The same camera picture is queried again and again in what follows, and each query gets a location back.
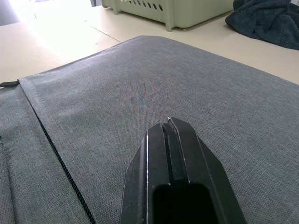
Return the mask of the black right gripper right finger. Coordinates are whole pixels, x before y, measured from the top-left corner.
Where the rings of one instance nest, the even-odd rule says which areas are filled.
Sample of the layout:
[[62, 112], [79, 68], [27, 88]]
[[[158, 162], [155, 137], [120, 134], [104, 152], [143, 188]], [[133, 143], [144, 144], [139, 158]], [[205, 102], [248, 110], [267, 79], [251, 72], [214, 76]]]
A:
[[224, 167], [193, 127], [177, 118], [163, 125], [171, 172], [171, 214], [177, 224], [244, 224]]

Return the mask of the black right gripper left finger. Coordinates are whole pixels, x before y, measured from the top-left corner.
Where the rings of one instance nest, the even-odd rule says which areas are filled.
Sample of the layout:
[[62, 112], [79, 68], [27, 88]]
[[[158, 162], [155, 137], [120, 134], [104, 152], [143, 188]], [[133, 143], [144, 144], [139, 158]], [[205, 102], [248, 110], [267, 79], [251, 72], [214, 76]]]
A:
[[166, 143], [161, 124], [147, 130], [129, 164], [124, 182], [121, 224], [153, 224], [155, 196], [170, 186]]

